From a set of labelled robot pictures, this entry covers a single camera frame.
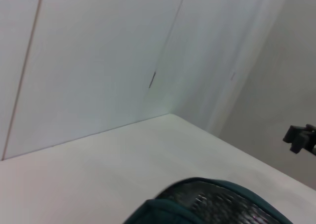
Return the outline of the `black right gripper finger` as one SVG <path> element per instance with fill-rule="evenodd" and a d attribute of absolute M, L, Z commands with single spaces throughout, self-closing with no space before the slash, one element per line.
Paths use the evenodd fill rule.
<path fill-rule="evenodd" d="M 301 150 L 316 154 L 316 127 L 306 124 L 305 127 L 291 125 L 283 141 L 291 144 L 290 151 L 298 154 Z"/>

